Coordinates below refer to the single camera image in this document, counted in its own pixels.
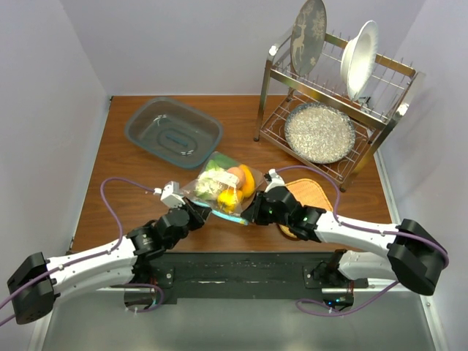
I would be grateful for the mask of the yellow fake bell pepper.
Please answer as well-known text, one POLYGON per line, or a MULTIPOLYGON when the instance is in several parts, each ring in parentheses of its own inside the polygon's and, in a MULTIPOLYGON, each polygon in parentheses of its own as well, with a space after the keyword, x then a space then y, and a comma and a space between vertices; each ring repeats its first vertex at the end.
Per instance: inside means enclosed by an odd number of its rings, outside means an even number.
POLYGON ((217 203, 226 213, 233 213, 243 201, 244 194, 240 189, 228 188, 219 193, 217 203))

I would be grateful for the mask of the clear zip top bag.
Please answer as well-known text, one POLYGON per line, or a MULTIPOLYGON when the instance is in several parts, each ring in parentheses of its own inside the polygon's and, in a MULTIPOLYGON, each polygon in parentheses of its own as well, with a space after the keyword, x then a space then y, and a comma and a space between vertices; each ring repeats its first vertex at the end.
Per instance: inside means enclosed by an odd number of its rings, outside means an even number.
POLYGON ((195 180, 181 187, 182 196, 208 207, 221 219, 247 225, 241 213, 264 183, 262 172, 226 154, 213 152, 195 180))

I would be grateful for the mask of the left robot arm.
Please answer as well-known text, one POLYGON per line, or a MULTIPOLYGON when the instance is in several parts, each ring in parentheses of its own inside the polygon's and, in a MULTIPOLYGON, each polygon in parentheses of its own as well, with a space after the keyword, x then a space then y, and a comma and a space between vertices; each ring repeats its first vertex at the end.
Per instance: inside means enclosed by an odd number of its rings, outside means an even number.
POLYGON ((49 314, 56 302, 113 285, 143 287, 151 280, 151 262, 171 250, 211 213, 188 200, 117 240, 77 254, 45 258, 29 255, 7 281, 12 320, 19 325, 49 314))

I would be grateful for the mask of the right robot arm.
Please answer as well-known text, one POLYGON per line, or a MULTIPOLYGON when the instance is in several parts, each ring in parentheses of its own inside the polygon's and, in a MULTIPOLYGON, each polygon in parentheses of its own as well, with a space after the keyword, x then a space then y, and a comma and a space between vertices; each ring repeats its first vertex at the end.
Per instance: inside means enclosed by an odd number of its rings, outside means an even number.
POLYGON ((360 253, 344 253, 325 272, 328 283, 343 287, 349 280, 390 279, 420 295, 433 295, 448 253, 418 222, 376 224, 303 205, 285 186, 259 191, 241 218, 256 225, 280 224, 298 239, 341 244, 360 253))

